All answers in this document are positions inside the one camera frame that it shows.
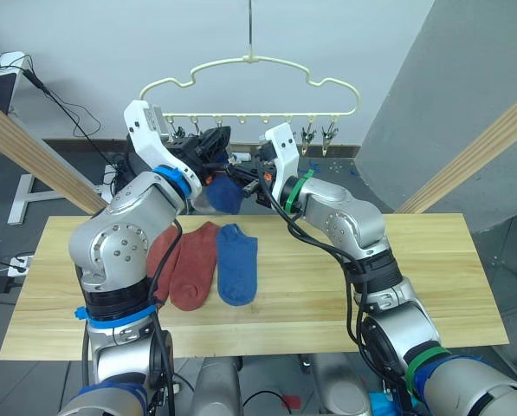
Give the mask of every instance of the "white stand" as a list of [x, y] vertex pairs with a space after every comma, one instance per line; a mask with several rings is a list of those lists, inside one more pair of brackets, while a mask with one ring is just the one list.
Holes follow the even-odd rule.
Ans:
[[[112, 166], [106, 165], [104, 168], [104, 178], [102, 180], [103, 185], [94, 185], [94, 190], [101, 194], [102, 199], [107, 202], [112, 200], [112, 193], [110, 192], [110, 182], [115, 175], [115, 170]], [[31, 174], [24, 174], [19, 179], [19, 185], [16, 189], [16, 196], [12, 207], [10, 209], [10, 216], [8, 217], [8, 224], [18, 225], [23, 223], [25, 217], [25, 211], [29, 202], [36, 201], [48, 201], [50, 199], [64, 198], [57, 191], [45, 191], [45, 192], [31, 192], [35, 177]]]

